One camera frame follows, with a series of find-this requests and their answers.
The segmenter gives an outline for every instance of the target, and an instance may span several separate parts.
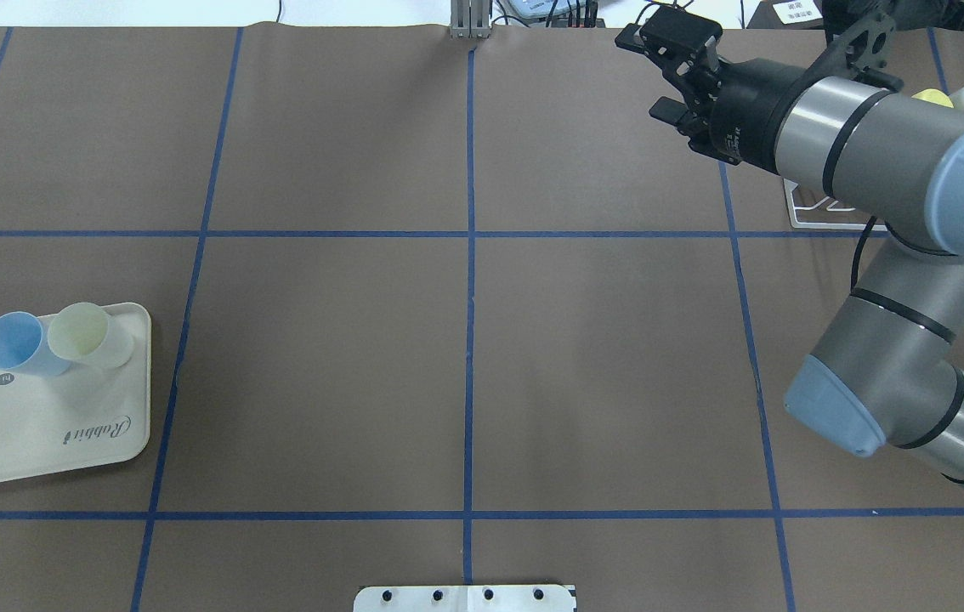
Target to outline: label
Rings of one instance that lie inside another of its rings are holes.
[[[131,417],[123,415],[113,422],[104,423],[104,425],[85,427],[77,431],[73,429],[67,431],[63,437],[63,445],[71,445],[71,443],[74,442],[86,442],[94,439],[99,440],[105,437],[118,438],[120,435],[127,433],[129,429],[131,429]]]
[[[821,12],[819,12],[819,7],[816,7],[814,0],[792,0],[791,3],[777,3],[773,5],[773,9],[777,11],[780,23],[785,25],[821,19]]]

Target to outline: white cup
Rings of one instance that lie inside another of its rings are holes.
[[[63,360],[106,371],[131,360],[135,341],[96,303],[71,303],[51,319],[48,346]]]

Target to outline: table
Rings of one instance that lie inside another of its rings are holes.
[[[0,314],[155,321],[147,450],[0,484],[0,609],[964,609],[964,492],[782,410],[856,234],[691,155],[613,35],[0,28]],[[964,34],[893,45],[964,84]]]

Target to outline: tray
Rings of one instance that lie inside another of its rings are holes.
[[[0,371],[0,483],[127,461],[145,448],[149,313],[138,303],[113,303],[105,311],[135,341],[131,360],[121,367],[73,364],[54,378]]]

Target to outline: blue cup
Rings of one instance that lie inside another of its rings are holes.
[[[58,376],[70,361],[55,356],[48,348],[48,329],[28,313],[0,317],[0,371],[32,376]]]

